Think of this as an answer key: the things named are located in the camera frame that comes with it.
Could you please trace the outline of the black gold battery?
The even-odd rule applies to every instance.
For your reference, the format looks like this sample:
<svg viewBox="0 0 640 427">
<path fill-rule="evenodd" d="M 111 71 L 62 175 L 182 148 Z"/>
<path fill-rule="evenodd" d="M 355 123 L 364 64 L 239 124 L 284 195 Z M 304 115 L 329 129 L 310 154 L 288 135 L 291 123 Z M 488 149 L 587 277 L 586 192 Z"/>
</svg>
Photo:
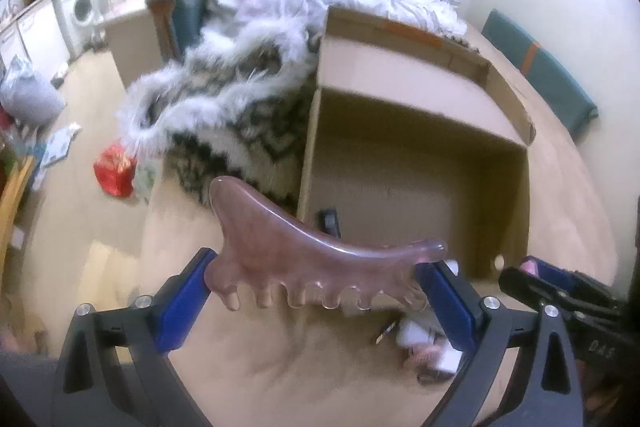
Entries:
<svg viewBox="0 0 640 427">
<path fill-rule="evenodd" d="M 398 321 L 395 320 L 393 322 L 390 322 L 390 324 L 385 325 L 384 329 L 382 329 L 381 332 L 378 333 L 378 335 L 374 338 L 374 344 L 375 346 L 379 345 L 380 343 L 382 343 L 382 341 L 388 337 L 397 327 L 398 325 Z"/>
</svg>

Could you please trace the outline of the red bag on floor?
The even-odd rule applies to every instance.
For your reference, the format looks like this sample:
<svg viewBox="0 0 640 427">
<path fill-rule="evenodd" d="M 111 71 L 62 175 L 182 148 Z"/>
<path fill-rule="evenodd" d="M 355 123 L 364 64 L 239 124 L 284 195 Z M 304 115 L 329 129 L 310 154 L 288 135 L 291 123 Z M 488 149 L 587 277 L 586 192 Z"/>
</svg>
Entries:
<svg viewBox="0 0 640 427">
<path fill-rule="evenodd" d="M 125 147 L 115 142 L 107 147 L 93 164 L 96 181 L 110 196 L 127 198 L 134 193 L 134 175 L 137 159 L 130 156 Z"/>
</svg>

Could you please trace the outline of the cardboard box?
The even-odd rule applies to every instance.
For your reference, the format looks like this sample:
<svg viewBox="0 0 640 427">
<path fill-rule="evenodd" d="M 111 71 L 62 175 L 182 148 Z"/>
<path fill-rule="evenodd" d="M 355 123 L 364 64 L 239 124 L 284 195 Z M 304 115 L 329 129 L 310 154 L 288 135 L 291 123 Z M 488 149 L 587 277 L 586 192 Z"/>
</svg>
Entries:
<svg viewBox="0 0 640 427">
<path fill-rule="evenodd" d="M 297 216 L 337 213 L 347 242 L 436 236 L 475 280 L 527 251 L 536 130 L 486 58 L 430 32 L 333 8 L 311 103 Z"/>
</svg>

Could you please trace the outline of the pink gua sha comb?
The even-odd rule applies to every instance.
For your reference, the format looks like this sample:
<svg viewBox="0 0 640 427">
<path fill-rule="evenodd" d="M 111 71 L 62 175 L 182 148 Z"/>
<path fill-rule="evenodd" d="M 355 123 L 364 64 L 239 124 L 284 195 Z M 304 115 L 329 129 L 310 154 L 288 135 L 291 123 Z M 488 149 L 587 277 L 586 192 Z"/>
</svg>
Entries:
<svg viewBox="0 0 640 427">
<path fill-rule="evenodd" d="M 262 309 L 273 306 L 271 288 L 280 285 L 292 308 L 305 306 L 311 291 L 330 310 L 341 306 L 343 295 L 352 297 L 359 311 L 370 310 L 379 295 L 420 310 L 426 298 L 416 283 L 416 266 L 447 254 L 441 239 L 378 248 L 344 243 L 305 225 L 232 176 L 215 179 L 209 199 L 224 239 L 204 280 L 231 311 L 240 309 L 241 285 L 253 291 Z"/>
</svg>

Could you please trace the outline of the washing machine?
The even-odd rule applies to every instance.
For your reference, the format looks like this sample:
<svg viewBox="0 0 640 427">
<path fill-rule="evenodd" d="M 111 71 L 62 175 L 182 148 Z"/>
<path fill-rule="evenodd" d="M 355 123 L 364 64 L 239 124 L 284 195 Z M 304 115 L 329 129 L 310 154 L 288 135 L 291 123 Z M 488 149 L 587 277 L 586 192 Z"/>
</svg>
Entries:
<svg viewBox="0 0 640 427">
<path fill-rule="evenodd" d="M 52 1 L 70 59 L 76 61 L 92 46 L 100 19 L 98 0 Z"/>
</svg>

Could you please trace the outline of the black lighter stick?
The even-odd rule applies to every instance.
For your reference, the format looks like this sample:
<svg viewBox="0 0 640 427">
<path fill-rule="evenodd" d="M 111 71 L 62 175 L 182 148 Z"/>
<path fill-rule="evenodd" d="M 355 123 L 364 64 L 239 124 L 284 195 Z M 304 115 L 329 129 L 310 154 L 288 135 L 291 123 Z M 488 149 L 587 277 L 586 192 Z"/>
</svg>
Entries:
<svg viewBox="0 0 640 427">
<path fill-rule="evenodd" d="M 320 230 L 336 239 L 341 237 L 340 220 L 335 208 L 326 208 L 318 211 Z"/>
</svg>

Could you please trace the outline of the white charger block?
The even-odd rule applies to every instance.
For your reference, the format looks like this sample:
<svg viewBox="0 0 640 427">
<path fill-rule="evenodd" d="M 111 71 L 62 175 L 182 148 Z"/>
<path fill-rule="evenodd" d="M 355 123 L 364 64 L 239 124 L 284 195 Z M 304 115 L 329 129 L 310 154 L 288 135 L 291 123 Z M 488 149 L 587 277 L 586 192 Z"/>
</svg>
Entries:
<svg viewBox="0 0 640 427">
<path fill-rule="evenodd" d="M 450 345 L 442 346 L 440 355 L 434 363 L 433 369 L 439 374 L 447 377 L 454 376 L 458 373 L 458 369 L 463 359 L 463 353 Z"/>
</svg>

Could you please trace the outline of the wooden chair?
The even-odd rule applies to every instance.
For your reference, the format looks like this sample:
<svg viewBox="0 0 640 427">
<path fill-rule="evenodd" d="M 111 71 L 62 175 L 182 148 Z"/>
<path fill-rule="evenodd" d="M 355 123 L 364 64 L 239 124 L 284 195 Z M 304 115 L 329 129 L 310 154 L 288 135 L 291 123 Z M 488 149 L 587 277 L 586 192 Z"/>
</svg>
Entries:
<svg viewBox="0 0 640 427">
<path fill-rule="evenodd" d="M 15 164 L 6 180 L 1 194 L 0 204 L 0 257 L 1 266 L 4 267 L 6 250 L 12 237 L 14 220 L 18 206 L 23 198 L 26 185 L 32 176 L 36 158 L 28 155 L 22 165 Z"/>
</svg>

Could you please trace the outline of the pink hair clip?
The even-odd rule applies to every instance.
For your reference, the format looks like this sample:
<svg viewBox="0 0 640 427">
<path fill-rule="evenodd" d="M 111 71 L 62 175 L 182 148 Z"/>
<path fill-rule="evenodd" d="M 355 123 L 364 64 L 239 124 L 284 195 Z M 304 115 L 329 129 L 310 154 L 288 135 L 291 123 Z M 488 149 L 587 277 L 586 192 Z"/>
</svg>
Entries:
<svg viewBox="0 0 640 427">
<path fill-rule="evenodd" d="M 444 352 L 441 343 L 416 343 L 407 349 L 404 365 L 410 369 L 434 369 Z"/>
</svg>

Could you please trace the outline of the white earbuds case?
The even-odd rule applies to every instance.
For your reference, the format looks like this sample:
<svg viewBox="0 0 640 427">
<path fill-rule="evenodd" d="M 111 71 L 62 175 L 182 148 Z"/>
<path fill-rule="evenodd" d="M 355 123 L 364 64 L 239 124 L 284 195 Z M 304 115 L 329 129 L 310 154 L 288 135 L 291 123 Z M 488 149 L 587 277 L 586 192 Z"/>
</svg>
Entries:
<svg viewBox="0 0 640 427">
<path fill-rule="evenodd" d="M 403 317 L 398 324 L 396 343 L 401 348 L 410 349 L 417 345 L 437 345 L 444 338 L 445 335 L 439 325 Z"/>
</svg>

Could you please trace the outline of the grey white sack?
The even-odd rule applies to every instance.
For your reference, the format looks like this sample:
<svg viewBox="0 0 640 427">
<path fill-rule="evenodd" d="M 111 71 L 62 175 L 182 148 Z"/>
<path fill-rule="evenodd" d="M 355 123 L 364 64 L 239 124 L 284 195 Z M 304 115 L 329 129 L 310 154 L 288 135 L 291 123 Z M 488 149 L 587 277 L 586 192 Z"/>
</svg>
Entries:
<svg viewBox="0 0 640 427">
<path fill-rule="evenodd" d="M 31 61 L 15 55 L 1 81 L 1 105 L 22 124 L 39 128 L 58 118 L 65 100 Z"/>
</svg>

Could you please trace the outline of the teal cushion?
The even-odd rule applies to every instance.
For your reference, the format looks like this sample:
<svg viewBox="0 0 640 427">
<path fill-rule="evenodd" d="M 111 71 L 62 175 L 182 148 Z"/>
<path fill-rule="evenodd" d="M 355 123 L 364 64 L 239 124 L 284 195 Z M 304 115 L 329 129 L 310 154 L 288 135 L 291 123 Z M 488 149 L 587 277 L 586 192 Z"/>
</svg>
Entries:
<svg viewBox="0 0 640 427">
<path fill-rule="evenodd" d="M 593 99 L 574 76 L 529 33 L 493 9 L 482 35 L 520 71 L 562 122 L 574 141 L 599 117 Z"/>
</svg>

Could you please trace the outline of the furry patterned blanket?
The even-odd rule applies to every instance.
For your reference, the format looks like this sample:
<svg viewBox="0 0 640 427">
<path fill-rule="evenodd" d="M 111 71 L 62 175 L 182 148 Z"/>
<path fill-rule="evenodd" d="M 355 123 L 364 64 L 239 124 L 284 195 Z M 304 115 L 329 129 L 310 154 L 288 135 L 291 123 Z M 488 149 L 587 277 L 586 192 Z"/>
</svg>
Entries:
<svg viewBox="0 0 640 427">
<path fill-rule="evenodd" d="M 234 176 L 288 211 L 297 207 L 321 29 L 300 17 L 205 25 L 180 61 L 131 83 L 119 139 L 139 159 L 165 159 L 186 193 Z"/>
</svg>

